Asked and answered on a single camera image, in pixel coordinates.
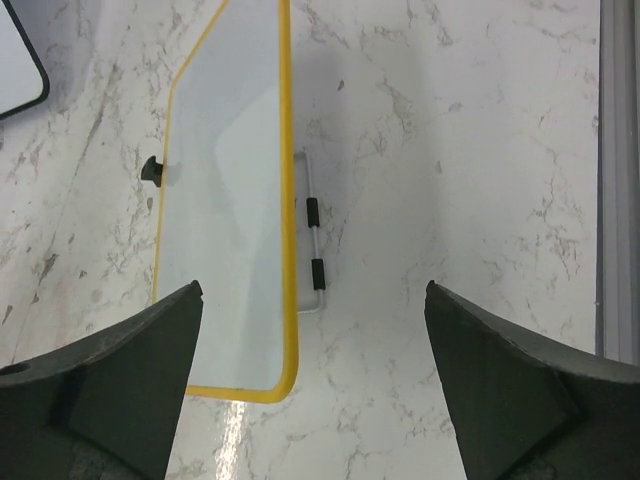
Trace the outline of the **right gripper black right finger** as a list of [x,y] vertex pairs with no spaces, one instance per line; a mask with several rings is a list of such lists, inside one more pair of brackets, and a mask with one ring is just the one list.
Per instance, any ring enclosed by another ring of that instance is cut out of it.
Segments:
[[636,479],[639,369],[426,288],[425,321],[469,479]]

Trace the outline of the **small yellow framed whiteboard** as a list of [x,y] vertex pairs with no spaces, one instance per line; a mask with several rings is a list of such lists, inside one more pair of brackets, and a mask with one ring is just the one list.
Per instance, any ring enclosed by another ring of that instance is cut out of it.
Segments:
[[152,298],[202,290],[186,391],[276,403],[299,363],[290,5],[225,1],[175,75]]

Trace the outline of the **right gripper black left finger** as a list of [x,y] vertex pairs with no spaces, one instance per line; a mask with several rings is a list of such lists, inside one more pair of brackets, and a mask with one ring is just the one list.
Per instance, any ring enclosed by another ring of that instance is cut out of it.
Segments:
[[111,327],[3,367],[2,478],[164,478],[202,311],[193,281]]

